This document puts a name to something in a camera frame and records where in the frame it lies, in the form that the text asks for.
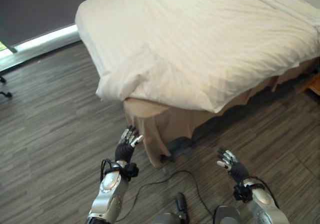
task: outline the bed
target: bed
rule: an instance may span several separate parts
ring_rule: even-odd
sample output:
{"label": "bed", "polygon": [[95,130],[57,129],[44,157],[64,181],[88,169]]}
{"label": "bed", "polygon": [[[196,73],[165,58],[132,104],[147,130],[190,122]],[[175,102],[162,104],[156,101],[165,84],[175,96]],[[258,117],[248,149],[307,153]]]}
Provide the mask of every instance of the bed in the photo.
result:
{"label": "bed", "polygon": [[166,144],[309,70],[319,9],[302,0],[86,0],[75,22],[154,166]]}

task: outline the black cable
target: black cable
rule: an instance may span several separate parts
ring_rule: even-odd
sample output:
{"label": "black cable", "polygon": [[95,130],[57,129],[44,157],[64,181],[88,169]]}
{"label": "black cable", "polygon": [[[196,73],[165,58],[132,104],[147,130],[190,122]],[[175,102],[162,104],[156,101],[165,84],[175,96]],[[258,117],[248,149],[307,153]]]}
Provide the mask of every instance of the black cable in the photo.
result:
{"label": "black cable", "polygon": [[167,179],[164,179],[164,180],[162,180],[162,181],[154,182],[154,183],[147,183],[147,184],[142,185],[142,186],[139,188],[139,190],[138,190],[138,192],[137,192],[137,194],[136,194],[136,196],[135,196],[133,205],[131,206],[131,208],[130,208],[130,210],[128,211],[128,213],[127,213],[123,218],[120,218],[120,219],[117,220],[116,222],[120,222],[120,221],[124,220],[127,216],[129,216],[129,214],[130,214],[131,211],[134,209],[134,207],[135,207],[135,205],[136,205],[136,203],[137,203],[138,196],[139,196],[140,191],[142,190],[142,188],[144,188],[144,187],[146,187],[146,186],[150,186],[150,185],[165,183],[165,182],[169,181],[171,178],[173,178],[175,175],[177,175],[177,174],[179,174],[179,173],[187,173],[187,174],[189,174],[189,175],[192,177],[192,180],[193,180],[193,182],[194,182],[194,184],[195,184],[196,193],[197,193],[197,195],[198,195],[198,197],[199,197],[202,205],[204,206],[204,208],[207,210],[207,212],[208,212],[208,213],[210,214],[210,216],[212,217],[212,216],[213,216],[212,212],[211,212],[211,211],[209,210],[209,208],[206,206],[205,202],[203,201],[203,199],[202,199],[202,197],[201,197],[201,195],[200,195],[198,183],[197,183],[197,180],[196,180],[196,178],[194,177],[194,175],[193,175],[191,172],[187,171],[187,170],[180,170],[180,171],[174,172],[173,174],[171,174],[170,177],[168,177]]}
{"label": "black cable", "polygon": [[241,181],[241,185],[242,185],[242,186],[244,185],[244,180],[245,180],[245,179],[250,179],[250,178],[251,178],[251,179],[256,179],[256,180],[258,180],[259,182],[261,182],[261,183],[267,188],[268,192],[270,193],[271,197],[273,198],[273,201],[274,201],[275,206],[276,206],[278,209],[280,209],[279,204],[278,204],[278,202],[277,202],[274,194],[272,193],[271,189],[268,187],[268,185],[267,185],[267,184],[264,182],[264,180],[262,180],[261,178],[258,178],[257,176],[248,176],[248,177],[245,177],[245,178]]}

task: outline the bed skirt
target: bed skirt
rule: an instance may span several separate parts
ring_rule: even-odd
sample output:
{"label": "bed skirt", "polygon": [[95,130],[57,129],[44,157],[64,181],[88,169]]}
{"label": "bed skirt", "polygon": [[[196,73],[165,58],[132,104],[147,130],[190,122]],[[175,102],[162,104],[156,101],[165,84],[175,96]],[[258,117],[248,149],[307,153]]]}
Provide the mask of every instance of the bed skirt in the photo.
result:
{"label": "bed skirt", "polygon": [[186,110],[135,98],[124,101],[124,112],[128,122],[144,135],[145,151],[150,162],[158,167],[162,155],[171,155],[166,147],[169,142],[179,137],[191,138],[195,128],[207,120],[222,115],[236,105],[246,105],[252,96],[266,87],[271,87],[272,91],[275,91],[279,84],[309,72],[318,61],[318,58],[305,61],[281,76],[266,79],[257,87],[234,98],[218,113]]}

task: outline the gray laminate floor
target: gray laminate floor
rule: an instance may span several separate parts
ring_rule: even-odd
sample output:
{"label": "gray laminate floor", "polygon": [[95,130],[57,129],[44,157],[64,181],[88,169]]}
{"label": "gray laminate floor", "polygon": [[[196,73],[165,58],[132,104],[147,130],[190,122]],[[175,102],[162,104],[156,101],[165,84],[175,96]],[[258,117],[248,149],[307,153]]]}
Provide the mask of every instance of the gray laminate floor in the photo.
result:
{"label": "gray laminate floor", "polygon": [[[5,75],[14,98],[0,96],[0,223],[81,224],[98,192],[100,161],[113,157],[126,126],[119,102],[95,96],[99,77],[86,48],[76,44],[36,59]],[[299,92],[305,79],[265,90],[247,106],[236,107],[198,128],[191,147],[174,152],[175,163],[156,170],[143,149],[133,160],[140,167],[125,197],[129,209],[137,189],[186,169],[199,182],[204,201],[239,207],[233,183],[215,166],[224,145],[253,175],[263,178],[292,223],[320,222],[318,104]],[[144,189],[131,215],[121,224],[148,223],[156,214],[175,211],[174,197],[185,193],[193,224],[212,223],[192,180],[181,174]]]}

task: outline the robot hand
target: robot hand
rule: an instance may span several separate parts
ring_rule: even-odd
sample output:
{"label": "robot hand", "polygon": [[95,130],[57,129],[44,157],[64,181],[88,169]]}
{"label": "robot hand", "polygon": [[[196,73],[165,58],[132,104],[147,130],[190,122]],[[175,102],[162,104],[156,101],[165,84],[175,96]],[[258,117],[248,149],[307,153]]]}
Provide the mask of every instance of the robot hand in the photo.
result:
{"label": "robot hand", "polygon": [[218,157],[221,161],[217,161],[216,164],[226,169],[237,184],[240,184],[241,181],[249,176],[249,172],[245,166],[229,150],[220,148],[218,150]]}
{"label": "robot hand", "polygon": [[288,220],[266,183],[258,177],[250,176],[247,169],[235,155],[224,148],[218,150],[217,165],[226,169],[235,180],[234,197],[247,204],[249,211],[257,220],[264,224],[288,224]]}
{"label": "robot hand", "polygon": [[95,198],[86,224],[114,224],[121,211],[123,197],[131,177],[138,175],[139,169],[131,163],[135,146],[143,140],[133,126],[125,129],[115,150],[115,162],[105,159],[101,164],[99,193]]}
{"label": "robot hand", "polygon": [[130,125],[126,128],[118,141],[118,146],[115,150],[115,161],[130,163],[136,145],[143,139],[144,137],[139,135],[135,127]]}

